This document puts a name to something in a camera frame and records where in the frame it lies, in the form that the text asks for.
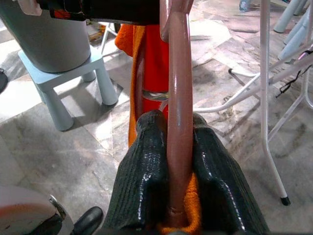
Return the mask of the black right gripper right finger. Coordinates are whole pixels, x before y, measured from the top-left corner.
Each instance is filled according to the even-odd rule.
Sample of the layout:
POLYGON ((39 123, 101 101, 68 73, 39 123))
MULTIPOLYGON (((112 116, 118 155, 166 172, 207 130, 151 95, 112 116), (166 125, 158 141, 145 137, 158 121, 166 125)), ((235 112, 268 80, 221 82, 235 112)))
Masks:
POLYGON ((193 170, 205 231, 263 235, 268 225, 236 160, 205 119, 193 114, 193 170))

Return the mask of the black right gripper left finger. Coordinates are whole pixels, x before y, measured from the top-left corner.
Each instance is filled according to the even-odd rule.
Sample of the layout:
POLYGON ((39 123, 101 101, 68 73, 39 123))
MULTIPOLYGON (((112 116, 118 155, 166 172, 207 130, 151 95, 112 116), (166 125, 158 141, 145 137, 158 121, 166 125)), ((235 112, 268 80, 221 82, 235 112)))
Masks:
POLYGON ((167 122, 152 110, 136 123, 137 136, 120 162, 103 223, 113 230, 154 229, 165 218, 168 200, 167 122))

